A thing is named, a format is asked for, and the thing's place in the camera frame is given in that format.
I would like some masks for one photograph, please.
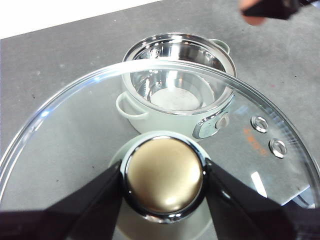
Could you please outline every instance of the pot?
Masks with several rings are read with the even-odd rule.
[[[229,46],[218,39],[186,33],[163,33],[136,43],[123,61],[183,60],[236,76]],[[118,112],[140,133],[168,130],[196,141],[216,134],[229,124],[233,91],[220,82],[192,73],[154,70],[123,75]]]

